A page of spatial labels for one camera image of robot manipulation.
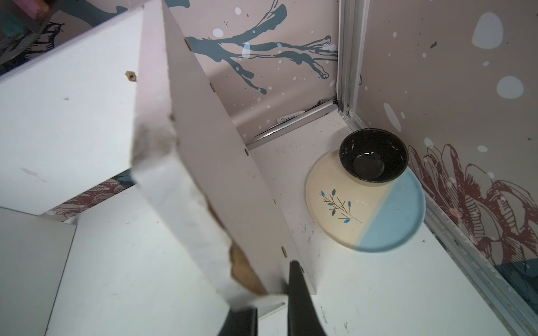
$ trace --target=black bowl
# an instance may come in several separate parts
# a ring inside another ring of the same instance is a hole
[[[366,182],[383,183],[400,176],[407,167],[407,148],[396,135],[377,128],[349,134],[340,145],[345,170]]]

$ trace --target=light blue plate section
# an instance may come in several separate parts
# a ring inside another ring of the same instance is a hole
[[[356,249],[382,252],[408,241],[424,221],[426,201],[419,180],[408,167],[398,177],[372,225]]]

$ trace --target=metal strip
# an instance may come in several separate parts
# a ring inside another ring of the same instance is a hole
[[[277,125],[276,127],[250,139],[245,143],[246,148],[248,150],[252,150],[336,110],[338,110],[338,107],[332,101],[323,103],[306,111],[296,118]]]
[[[350,97],[348,105],[349,114],[357,115],[357,100],[359,96],[359,85],[361,84],[360,72],[363,66],[364,41],[366,39],[366,21],[368,19],[368,10],[370,9],[370,0],[361,0],[356,9],[356,20],[353,27],[353,36],[356,43],[353,43],[352,78],[350,81]]]
[[[338,109],[345,111],[350,96],[351,49],[356,0],[341,0],[338,36]]]

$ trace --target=ceramic plate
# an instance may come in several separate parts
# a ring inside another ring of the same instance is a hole
[[[415,174],[407,168],[396,180],[368,183],[351,176],[338,151],[320,159],[306,184],[308,210],[338,243],[359,251],[396,248],[419,229],[426,203]]]

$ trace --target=pink wallpaper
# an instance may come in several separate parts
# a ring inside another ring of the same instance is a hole
[[[358,114],[538,310],[538,2],[370,3]]]

